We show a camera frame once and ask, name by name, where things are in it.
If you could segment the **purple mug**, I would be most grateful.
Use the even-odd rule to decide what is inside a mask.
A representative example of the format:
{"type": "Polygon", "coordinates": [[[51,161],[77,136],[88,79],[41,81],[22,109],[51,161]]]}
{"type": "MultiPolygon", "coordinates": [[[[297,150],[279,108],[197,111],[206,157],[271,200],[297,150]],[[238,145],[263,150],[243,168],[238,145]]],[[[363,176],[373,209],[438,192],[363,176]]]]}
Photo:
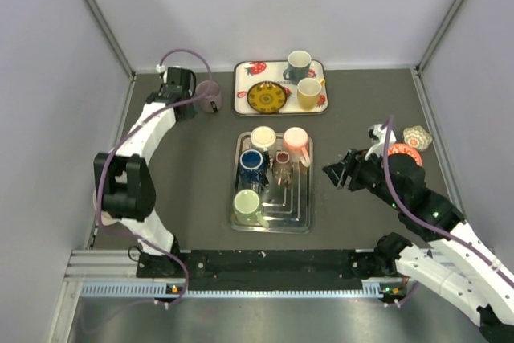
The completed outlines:
{"type": "Polygon", "coordinates": [[[217,113],[222,108],[222,91],[217,82],[204,80],[196,86],[195,95],[203,95],[198,105],[203,112],[217,113]]]}

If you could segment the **pink mug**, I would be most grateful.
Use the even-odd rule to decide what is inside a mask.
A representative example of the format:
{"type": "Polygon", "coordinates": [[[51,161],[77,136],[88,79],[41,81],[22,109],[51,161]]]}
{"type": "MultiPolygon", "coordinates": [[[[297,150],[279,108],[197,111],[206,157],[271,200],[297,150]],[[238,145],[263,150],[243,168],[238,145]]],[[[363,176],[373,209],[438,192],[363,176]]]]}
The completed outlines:
{"type": "Polygon", "coordinates": [[[283,134],[283,151],[289,154],[291,161],[301,163],[305,168],[311,165],[309,155],[309,137],[300,127],[291,127],[283,134]]]}

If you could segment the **dark blue mug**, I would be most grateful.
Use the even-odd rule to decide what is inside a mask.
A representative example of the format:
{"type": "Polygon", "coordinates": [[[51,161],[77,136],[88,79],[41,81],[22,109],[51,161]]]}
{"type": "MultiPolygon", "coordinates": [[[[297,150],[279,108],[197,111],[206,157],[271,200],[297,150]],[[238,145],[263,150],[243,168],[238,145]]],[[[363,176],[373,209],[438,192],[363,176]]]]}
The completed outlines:
{"type": "Polygon", "coordinates": [[[256,149],[247,149],[240,154],[238,171],[247,184],[263,188],[269,186],[267,160],[264,154],[256,149]]]}

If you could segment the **light green mug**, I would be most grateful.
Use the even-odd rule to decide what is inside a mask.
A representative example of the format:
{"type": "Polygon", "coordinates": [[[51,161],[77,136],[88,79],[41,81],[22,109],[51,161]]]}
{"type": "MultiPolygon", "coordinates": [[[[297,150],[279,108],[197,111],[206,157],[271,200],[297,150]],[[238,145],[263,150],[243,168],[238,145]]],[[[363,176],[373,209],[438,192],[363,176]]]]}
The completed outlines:
{"type": "Polygon", "coordinates": [[[240,190],[234,197],[233,209],[239,223],[246,226],[269,228],[269,222],[263,216],[260,196],[255,191],[240,190]]]}

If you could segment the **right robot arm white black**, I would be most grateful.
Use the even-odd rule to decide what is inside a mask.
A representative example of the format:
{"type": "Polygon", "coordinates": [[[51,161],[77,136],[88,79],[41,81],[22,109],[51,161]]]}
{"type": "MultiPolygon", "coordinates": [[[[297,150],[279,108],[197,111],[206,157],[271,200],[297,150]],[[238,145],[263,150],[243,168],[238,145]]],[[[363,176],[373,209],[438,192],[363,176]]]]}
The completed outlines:
{"type": "Polygon", "coordinates": [[[429,189],[409,155],[387,158],[351,149],[323,172],[351,191],[368,190],[398,212],[405,227],[455,266],[444,267],[408,239],[390,233],[375,247],[375,266],[387,276],[415,279],[464,313],[488,342],[513,340],[513,273],[487,248],[463,213],[429,189]]]}

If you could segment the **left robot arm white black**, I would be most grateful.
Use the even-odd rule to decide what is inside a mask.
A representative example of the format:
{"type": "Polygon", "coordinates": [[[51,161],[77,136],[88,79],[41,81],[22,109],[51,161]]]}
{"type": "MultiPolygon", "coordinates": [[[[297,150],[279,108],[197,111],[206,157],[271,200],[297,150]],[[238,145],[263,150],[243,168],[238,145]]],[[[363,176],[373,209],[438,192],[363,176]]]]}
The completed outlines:
{"type": "Polygon", "coordinates": [[[156,190],[149,162],[163,137],[180,120],[194,117],[197,79],[189,69],[159,66],[161,85],[143,105],[141,114],[124,139],[93,161],[96,185],[96,221],[99,227],[121,223],[137,238],[154,266],[165,276],[177,274],[181,255],[177,241],[157,215],[156,190]]]}

